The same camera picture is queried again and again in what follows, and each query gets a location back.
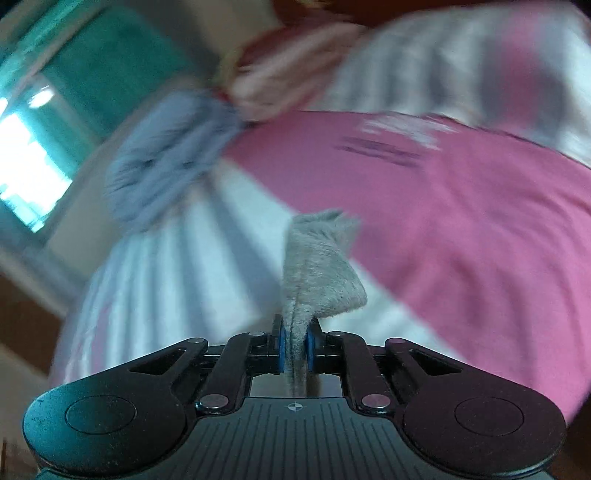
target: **ridged surface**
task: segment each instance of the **ridged surface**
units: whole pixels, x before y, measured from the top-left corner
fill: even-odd
[[[294,403],[302,406],[294,410]],[[40,480],[58,477],[45,473]],[[343,398],[247,398],[198,422],[187,442],[127,480],[452,480],[419,458],[385,419]],[[530,480],[551,480],[539,473]]]

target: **circular cap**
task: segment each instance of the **circular cap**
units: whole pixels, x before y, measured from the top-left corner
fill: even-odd
[[[174,449],[186,424],[183,405],[162,377],[123,365],[42,395],[27,410],[23,433],[56,469],[119,478]]]
[[[523,413],[508,400],[471,398],[456,407],[456,420],[466,430],[486,437],[501,437],[523,425]]]
[[[117,432],[135,417],[135,407],[123,398],[110,395],[86,397],[68,408],[66,421],[75,430],[89,435]]]
[[[225,395],[212,393],[205,395],[199,400],[199,405],[208,410],[218,410],[219,408],[224,408],[229,402],[228,397]]]
[[[490,479],[537,472],[566,432],[558,407],[538,392],[468,368],[430,377],[406,406],[403,428],[435,464]]]
[[[382,410],[390,405],[390,399],[386,395],[375,393],[364,396],[361,403],[372,410]]]

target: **fabric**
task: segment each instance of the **fabric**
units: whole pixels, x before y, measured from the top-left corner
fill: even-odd
[[[363,30],[347,22],[317,21],[286,29],[274,48],[247,48],[228,87],[231,100],[245,120],[255,122],[303,103],[327,85]]]
[[[314,318],[364,306],[367,294],[347,255],[358,223],[339,210],[298,215],[287,231],[281,293],[285,372],[292,398],[306,396],[304,340]]]
[[[167,95],[109,166],[105,197],[114,218],[129,229],[147,229],[212,168],[241,126],[233,107],[206,90]]]
[[[337,206],[361,222],[351,264],[368,304],[325,331],[407,338],[573,418],[591,380],[589,169],[452,121],[339,112],[291,112],[225,155],[93,276],[53,384],[192,336],[269,329],[293,215]]]
[[[187,57],[132,11],[112,7],[68,42],[43,74],[101,139],[179,72]]]
[[[588,28],[566,2],[416,12],[359,45],[311,109],[442,115],[591,166]]]

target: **wall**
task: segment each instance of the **wall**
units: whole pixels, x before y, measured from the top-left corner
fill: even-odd
[[[0,345],[0,437],[27,448],[22,417],[31,402],[48,389],[47,379]]]
[[[64,318],[68,304],[31,272],[15,255],[0,247],[0,271],[40,306],[58,318]]]

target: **striped towel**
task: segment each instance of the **striped towel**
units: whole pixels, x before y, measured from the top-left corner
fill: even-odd
[[[310,109],[442,115],[591,166],[588,26],[564,2],[417,12],[359,45]]]

